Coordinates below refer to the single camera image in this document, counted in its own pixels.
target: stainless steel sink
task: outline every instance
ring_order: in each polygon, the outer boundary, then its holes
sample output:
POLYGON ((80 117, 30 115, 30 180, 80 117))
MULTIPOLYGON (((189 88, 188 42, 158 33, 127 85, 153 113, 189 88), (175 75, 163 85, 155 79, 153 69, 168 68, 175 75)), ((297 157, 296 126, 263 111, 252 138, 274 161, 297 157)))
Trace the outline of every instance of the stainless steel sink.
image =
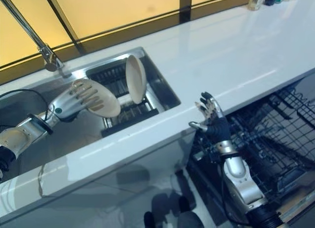
MULTIPOLYGON (((55 79, 33 89, 43 94, 50 102, 75 79, 90 78, 110 89, 116 97, 123 98, 128 94, 125 65, 130 54, 139 57, 146 70, 148 84, 143 101, 139 105, 131 102, 124 104, 117 117, 101 118, 82 111, 73 122, 60 122, 53 128, 52 135, 33 144, 12 164, 3 181, 179 105, 179 99, 142 48, 132 49, 85 66, 73 72, 72 77, 68 79, 55 79)), ((33 93, 22 92, 12 95, 0 101, 0 125, 15 126, 29 113, 38 114, 44 110, 44 103, 33 93)))

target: open dishwasher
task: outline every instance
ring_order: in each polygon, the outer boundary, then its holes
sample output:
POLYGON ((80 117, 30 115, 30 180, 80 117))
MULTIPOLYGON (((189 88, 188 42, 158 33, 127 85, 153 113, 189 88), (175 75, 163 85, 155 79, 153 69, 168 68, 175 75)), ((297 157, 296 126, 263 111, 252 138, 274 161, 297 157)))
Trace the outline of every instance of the open dishwasher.
MULTIPOLYGON (((311 75, 227 115, 235 149, 271 206, 289 224, 315 201, 314 78, 311 75)), ((219 164, 210 138, 197 131, 187 169, 217 226, 226 220, 219 164)), ((230 217, 246 220, 231 196, 224 200, 230 217)))

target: robotic arm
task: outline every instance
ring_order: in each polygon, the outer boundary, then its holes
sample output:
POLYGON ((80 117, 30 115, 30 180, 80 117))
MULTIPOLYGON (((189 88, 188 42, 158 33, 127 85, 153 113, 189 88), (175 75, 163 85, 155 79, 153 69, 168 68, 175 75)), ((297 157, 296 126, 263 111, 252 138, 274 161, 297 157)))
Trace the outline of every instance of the robotic arm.
POLYGON ((252 179, 249 166, 234 149, 230 140, 229 124, 219 104, 209 93, 201 95, 203 98, 200 100, 205 107, 199 103, 198 107, 204 114, 207 125, 197 122, 190 122, 189 125, 209 135, 220 153, 221 176, 234 202, 255 228, 285 227, 286 224, 281 221, 276 211, 270 208, 265 195, 252 179))
POLYGON ((97 90, 93 89, 90 82, 77 80, 49 104, 47 112, 29 114, 16 127, 1 132, 0 179, 3 171, 8 171, 10 164, 31 144, 52 134, 52 128, 59 121, 71 122, 81 110, 97 104, 99 97, 96 93, 97 90))

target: dishwasher rack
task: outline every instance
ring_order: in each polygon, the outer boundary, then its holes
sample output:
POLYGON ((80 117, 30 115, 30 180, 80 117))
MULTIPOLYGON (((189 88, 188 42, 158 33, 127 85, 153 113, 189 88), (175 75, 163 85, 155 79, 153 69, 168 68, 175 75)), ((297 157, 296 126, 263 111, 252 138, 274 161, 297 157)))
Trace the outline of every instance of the dishwasher rack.
MULTIPOLYGON (((227 116, 236 150, 248 163, 253 180, 276 207, 301 186, 311 186, 315 177, 315 105, 294 86, 227 116)), ((220 160, 201 132, 196 133, 192 154, 195 161, 205 155, 208 162, 220 160)))

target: chrome faucet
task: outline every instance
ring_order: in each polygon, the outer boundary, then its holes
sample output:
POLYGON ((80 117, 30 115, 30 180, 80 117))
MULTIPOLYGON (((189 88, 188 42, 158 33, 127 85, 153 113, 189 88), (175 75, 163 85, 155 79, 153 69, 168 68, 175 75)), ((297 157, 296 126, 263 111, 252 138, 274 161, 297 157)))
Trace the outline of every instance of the chrome faucet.
POLYGON ((12 16, 19 22, 25 32, 31 37, 31 39, 36 43, 38 51, 44 58, 45 68, 48 71, 56 71, 58 70, 59 74, 63 78, 68 78, 71 74, 63 73, 64 64, 57 57, 54 51, 40 39, 34 29, 30 26, 30 24, 26 21, 23 15, 19 12, 16 6, 13 4, 11 0, 1 0, 3 5, 8 9, 8 11, 12 14, 12 16))

